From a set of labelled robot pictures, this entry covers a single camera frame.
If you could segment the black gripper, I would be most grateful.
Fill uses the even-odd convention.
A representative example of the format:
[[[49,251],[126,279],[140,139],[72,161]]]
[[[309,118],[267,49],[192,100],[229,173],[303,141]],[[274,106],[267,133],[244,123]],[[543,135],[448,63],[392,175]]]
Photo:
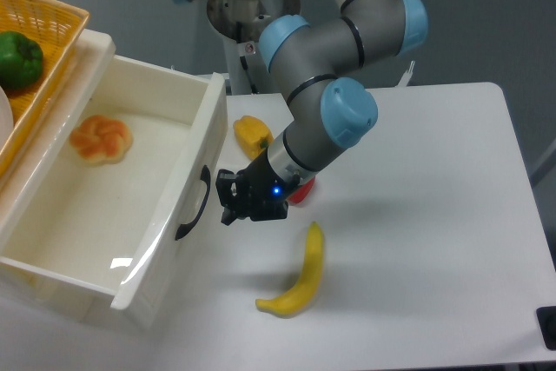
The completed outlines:
[[[274,172],[266,154],[258,155],[245,169],[234,173],[220,169],[215,186],[223,207],[221,222],[253,222],[286,219],[286,183]]]

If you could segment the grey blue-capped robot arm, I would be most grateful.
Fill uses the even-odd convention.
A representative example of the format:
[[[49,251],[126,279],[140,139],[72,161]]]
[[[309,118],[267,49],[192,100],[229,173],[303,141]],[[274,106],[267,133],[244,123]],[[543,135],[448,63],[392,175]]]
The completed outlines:
[[[245,169],[219,171],[222,222],[283,219],[288,198],[376,124],[377,104],[351,73],[421,46],[425,6],[421,0],[335,0],[338,18],[314,27],[300,15],[299,0],[207,1],[211,25],[235,44],[237,63],[229,72],[257,92],[253,72],[264,68],[293,116]]]

